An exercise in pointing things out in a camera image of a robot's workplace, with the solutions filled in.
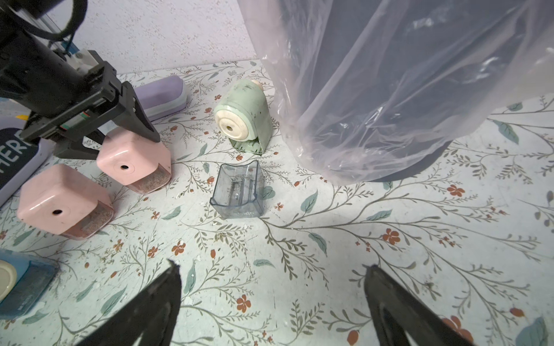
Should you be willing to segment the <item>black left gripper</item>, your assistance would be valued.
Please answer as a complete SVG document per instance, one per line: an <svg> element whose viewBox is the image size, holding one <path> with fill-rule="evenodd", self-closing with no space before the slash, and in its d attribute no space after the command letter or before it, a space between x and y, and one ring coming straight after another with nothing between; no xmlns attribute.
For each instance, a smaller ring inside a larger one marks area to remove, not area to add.
<svg viewBox="0 0 554 346"><path fill-rule="evenodd" d="M100 127L116 119L119 127L160 142L133 86L120 82L106 61L80 75L49 49L20 49L19 103L30 109L22 140L54 141L53 155L60 159L96 160L99 151L83 140L102 144Z"/></svg>

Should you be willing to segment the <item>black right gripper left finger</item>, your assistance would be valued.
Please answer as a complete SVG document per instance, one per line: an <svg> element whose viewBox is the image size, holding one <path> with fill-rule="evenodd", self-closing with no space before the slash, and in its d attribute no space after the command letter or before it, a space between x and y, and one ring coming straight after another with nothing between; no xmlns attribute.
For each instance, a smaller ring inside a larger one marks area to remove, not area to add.
<svg viewBox="0 0 554 346"><path fill-rule="evenodd" d="M169 345L180 311L180 266L170 267L80 345Z"/></svg>

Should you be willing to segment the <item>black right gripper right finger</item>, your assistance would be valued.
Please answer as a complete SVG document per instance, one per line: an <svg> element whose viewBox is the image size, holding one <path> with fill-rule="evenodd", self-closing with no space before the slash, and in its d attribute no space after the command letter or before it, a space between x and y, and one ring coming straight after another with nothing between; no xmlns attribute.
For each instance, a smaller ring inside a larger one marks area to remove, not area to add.
<svg viewBox="0 0 554 346"><path fill-rule="evenodd" d="M472 345L377 265L366 267L364 292L381 345Z"/></svg>

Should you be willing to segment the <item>green pencil sharpener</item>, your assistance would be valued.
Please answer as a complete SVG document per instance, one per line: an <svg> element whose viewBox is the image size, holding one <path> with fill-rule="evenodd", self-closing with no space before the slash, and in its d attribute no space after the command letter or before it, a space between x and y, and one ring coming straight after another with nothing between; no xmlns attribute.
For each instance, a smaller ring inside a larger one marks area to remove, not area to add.
<svg viewBox="0 0 554 346"><path fill-rule="evenodd" d="M273 134L268 102L260 82L241 79L214 110L216 125L238 151L263 155Z"/></svg>

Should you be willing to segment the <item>clear sharpener shavings tray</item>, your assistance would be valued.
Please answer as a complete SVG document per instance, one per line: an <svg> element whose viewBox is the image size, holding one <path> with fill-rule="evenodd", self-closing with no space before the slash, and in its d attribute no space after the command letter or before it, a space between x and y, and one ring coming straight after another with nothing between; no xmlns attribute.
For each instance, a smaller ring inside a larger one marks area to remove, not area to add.
<svg viewBox="0 0 554 346"><path fill-rule="evenodd" d="M222 219L249 219L263 215L265 187L258 160L247 164L222 164L210 205Z"/></svg>

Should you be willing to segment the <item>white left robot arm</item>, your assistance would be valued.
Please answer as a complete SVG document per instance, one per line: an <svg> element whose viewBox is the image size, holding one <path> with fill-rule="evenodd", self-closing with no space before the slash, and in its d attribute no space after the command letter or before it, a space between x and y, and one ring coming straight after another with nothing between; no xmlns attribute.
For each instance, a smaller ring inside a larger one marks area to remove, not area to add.
<svg viewBox="0 0 554 346"><path fill-rule="evenodd" d="M74 1L72 15L63 30L50 33L17 13L39 19L57 1L1 2L1 97L30 110L21 138L29 144L50 140L53 154L61 159L95 160L99 152L87 148L84 138L102 144L100 127L109 121L150 141L160 135L147 118L134 88L121 82L116 70L100 59L82 74L66 61L68 50L52 50L43 44L73 40L85 20L87 1Z"/></svg>

